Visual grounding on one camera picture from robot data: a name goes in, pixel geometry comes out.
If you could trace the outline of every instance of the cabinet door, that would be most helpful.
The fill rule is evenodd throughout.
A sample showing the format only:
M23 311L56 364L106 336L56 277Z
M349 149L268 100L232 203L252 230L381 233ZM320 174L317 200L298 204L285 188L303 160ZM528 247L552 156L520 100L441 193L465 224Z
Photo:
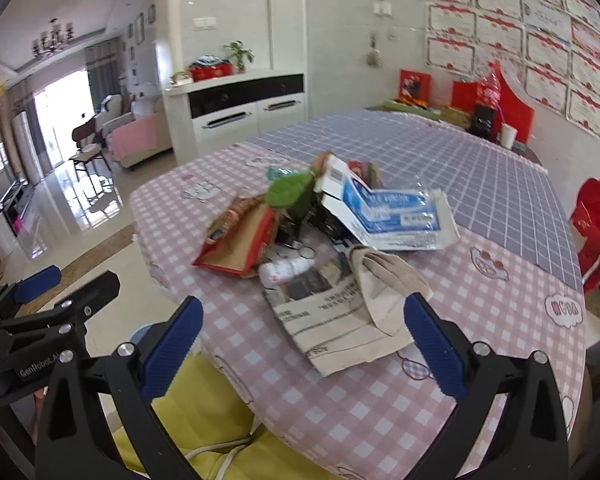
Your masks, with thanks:
M291 94L258 101L258 130L266 134L306 120L305 95Z
M258 134L254 103L235 106L193 119L200 156L227 148Z

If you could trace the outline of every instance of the black drawer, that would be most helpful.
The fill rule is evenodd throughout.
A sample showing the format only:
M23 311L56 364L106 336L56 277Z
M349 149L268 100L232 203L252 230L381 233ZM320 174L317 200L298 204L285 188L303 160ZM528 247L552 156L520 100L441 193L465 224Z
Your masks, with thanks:
M263 99L302 92L304 92L304 77L302 74L266 77L216 86L189 94L191 118L195 119L206 114Z

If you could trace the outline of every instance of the chandelier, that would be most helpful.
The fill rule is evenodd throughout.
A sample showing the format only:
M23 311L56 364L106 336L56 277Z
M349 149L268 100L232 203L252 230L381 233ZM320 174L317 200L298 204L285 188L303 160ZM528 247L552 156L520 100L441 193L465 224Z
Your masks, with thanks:
M66 24L66 34L62 33L62 26L57 23L58 19L54 18L51 23L51 37L47 31L40 34L40 40L33 40L33 57L41 59L43 57L52 56L56 52L65 49L69 43L74 40L74 24Z

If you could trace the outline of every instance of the yellow pants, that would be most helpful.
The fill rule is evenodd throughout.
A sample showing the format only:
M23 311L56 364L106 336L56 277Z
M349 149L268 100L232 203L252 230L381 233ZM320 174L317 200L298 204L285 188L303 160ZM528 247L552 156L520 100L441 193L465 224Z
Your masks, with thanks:
M202 447L249 437L253 413L224 376L202 354L189 355L167 394L152 403L155 413L184 455ZM144 472L124 429L114 440L126 466ZM336 480L260 426L239 444L206 450L189 459L205 480Z

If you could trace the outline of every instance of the metal bolt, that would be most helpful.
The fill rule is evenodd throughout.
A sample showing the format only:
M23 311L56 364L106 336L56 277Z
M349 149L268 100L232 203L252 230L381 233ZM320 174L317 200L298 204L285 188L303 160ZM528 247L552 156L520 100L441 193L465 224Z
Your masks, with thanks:
M60 353L60 357L58 358L62 364L70 363L74 360L74 353L71 350L64 350Z
M534 359L536 360L536 363L544 365L549 360L549 357L542 350L536 350L534 352Z
M489 345L487 345L487 343L478 341L477 343L474 343L474 352L477 355L481 355L482 357L484 357L485 355L489 355L491 353L491 348L489 348Z
M120 357L129 357L135 349L136 347L133 343L122 343L122 345L118 347L118 355Z

